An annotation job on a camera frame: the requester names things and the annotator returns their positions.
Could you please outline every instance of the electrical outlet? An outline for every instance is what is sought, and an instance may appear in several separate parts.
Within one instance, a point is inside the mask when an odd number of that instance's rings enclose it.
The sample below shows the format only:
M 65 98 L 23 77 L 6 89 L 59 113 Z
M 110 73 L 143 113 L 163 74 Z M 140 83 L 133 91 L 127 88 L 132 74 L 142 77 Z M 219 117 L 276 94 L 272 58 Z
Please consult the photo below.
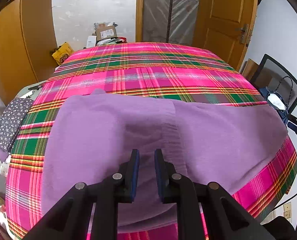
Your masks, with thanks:
M 291 218 L 292 217 L 292 213 L 291 213 L 291 211 L 290 210 L 288 210 L 288 211 L 285 211 L 284 212 L 284 217 L 287 219 L 287 218 Z
M 283 208 L 284 208 L 284 212 L 291 210 L 292 209 L 291 203 L 288 202 L 288 203 L 284 204 Z

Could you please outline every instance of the door frame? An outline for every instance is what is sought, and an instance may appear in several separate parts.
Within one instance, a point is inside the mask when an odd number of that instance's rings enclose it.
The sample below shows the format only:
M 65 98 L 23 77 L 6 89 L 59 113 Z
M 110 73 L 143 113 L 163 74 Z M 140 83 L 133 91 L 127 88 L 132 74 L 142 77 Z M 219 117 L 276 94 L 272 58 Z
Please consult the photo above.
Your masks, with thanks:
M 142 42 L 144 0 L 136 0 L 135 42 Z

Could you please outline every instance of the wooden wardrobe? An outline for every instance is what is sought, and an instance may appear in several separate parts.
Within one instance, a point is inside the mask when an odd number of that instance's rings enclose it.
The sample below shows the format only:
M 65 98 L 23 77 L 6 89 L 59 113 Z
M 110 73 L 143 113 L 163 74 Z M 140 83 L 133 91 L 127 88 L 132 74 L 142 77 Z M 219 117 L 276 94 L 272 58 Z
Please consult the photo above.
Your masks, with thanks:
M 10 0 L 0 12 L 0 97 L 7 105 L 57 67 L 52 0 Z

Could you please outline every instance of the bag strap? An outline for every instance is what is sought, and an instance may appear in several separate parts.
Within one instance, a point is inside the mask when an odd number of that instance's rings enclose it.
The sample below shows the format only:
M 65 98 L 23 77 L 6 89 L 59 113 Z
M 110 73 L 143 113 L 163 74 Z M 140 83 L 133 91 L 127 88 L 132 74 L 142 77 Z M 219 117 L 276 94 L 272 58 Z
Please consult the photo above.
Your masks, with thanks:
M 278 88 L 280 87 L 282 81 L 283 81 L 285 78 L 289 78 L 290 81 L 291 81 L 291 83 L 292 83 L 292 86 L 291 86 L 291 88 L 290 88 L 290 96 L 291 96 L 291 94 L 292 94 L 292 90 L 293 90 L 293 80 L 291 79 L 290 76 L 285 76 L 285 77 L 283 77 L 283 78 L 280 80 L 280 82 L 278 83 L 277 88 L 276 88 L 274 91 L 278 90 Z M 289 96 L 289 100 L 287 101 L 287 107 L 289 106 L 289 103 L 290 103 L 290 96 Z

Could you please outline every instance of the white paper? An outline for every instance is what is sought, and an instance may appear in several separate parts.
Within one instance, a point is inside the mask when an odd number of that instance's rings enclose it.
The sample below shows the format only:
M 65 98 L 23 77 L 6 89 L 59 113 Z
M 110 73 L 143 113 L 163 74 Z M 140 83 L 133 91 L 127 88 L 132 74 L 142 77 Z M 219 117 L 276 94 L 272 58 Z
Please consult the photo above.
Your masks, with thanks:
M 87 38 L 87 48 L 95 47 L 96 44 L 96 36 L 89 36 Z
M 112 29 L 101 32 L 101 37 L 102 37 L 101 39 L 104 39 L 110 36 L 114 36 L 114 31 Z

